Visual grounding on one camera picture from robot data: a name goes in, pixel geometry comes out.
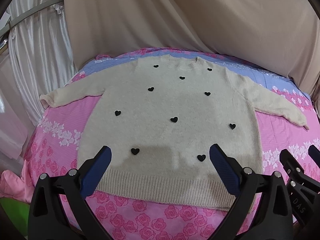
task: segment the beige curtain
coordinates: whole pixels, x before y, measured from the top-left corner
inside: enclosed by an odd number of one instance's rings
[[[307,0],[64,1],[78,69],[96,54],[175,47],[239,57],[316,90],[320,24]]]

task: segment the cream sweater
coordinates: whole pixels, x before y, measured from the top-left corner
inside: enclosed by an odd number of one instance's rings
[[[243,167],[261,173],[255,110],[308,129],[287,99],[200,57],[139,58],[40,100],[58,107],[99,95],[81,138],[78,167],[109,146],[112,161],[97,189],[134,199],[227,210],[234,198],[210,162],[210,146],[218,143]]]

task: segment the bedsheet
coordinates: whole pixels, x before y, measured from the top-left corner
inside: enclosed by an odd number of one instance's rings
[[[136,60],[138,57],[164,54],[185,58],[200,56],[238,74],[249,76],[261,86],[285,97],[300,108],[307,117],[309,131],[289,123],[282,117],[256,112],[263,150],[261,165],[264,174],[272,174],[273,171],[279,170],[287,180],[288,177],[279,162],[280,151],[287,148],[303,166],[305,173],[320,181],[320,171],[307,154],[311,144],[320,147],[320,125],[310,97],[299,91],[290,79],[259,69],[249,62],[217,54],[172,48],[146,48],[116,58],[98,55],[70,82],[76,82],[105,68]],[[99,98],[100,96],[86,97],[67,106],[46,109],[25,153],[34,184],[42,172],[47,172],[50,176],[59,176],[66,174],[71,168],[76,168],[81,135]],[[62,195],[61,199],[70,223],[78,226],[66,197]],[[240,232],[248,229],[259,200],[258,197]],[[207,239],[227,213],[196,206],[127,199],[100,191],[95,191],[86,201],[115,240]]]

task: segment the pink cloth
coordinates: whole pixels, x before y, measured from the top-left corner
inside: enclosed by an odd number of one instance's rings
[[[1,174],[0,197],[10,197],[16,200],[30,203],[35,187],[33,186],[28,162],[25,160],[19,178],[12,171],[6,170]]]
[[[83,77],[84,71],[76,75],[73,81]],[[301,129],[283,117],[256,113],[264,174],[271,174],[275,170],[286,174],[279,162],[279,154],[282,149],[287,148],[302,165],[305,173],[319,181],[319,168],[307,155],[311,144],[320,148],[320,125],[311,102],[294,90],[280,91],[273,87],[273,92],[300,104],[310,130]],[[46,109],[25,155],[34,184],[42,172],[47,172],[49,176],[59,176],[76,168],[81,134],[99,99],[100,97],[86,97],[66,106]],[[66,197],[62,195],[61,199],[69,221],[77,225]],[[248,229],[259,200],[257,198],[255,201],[240,232]],[[115,240],[205,240],[226,215],[226,212],[219,210],[127,199],[100,191],[95,191],[86,201]]]

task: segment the heart-shaped patch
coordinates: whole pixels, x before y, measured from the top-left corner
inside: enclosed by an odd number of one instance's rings
[[[139,153],[139,151],[140,151],[140,149],[139,148],[132,148],[131,149],[131,153],[133,154],[133,155],[137,155],[138,153]]]
[[[201,161],[201,162],[203,162],[205,160],[205,157],[206,157],[205,154],[197,156],[198,160]]]
[[[178,121],[178,117],[174,117],[174,118],[170,118],[171,122],[177,122]]]

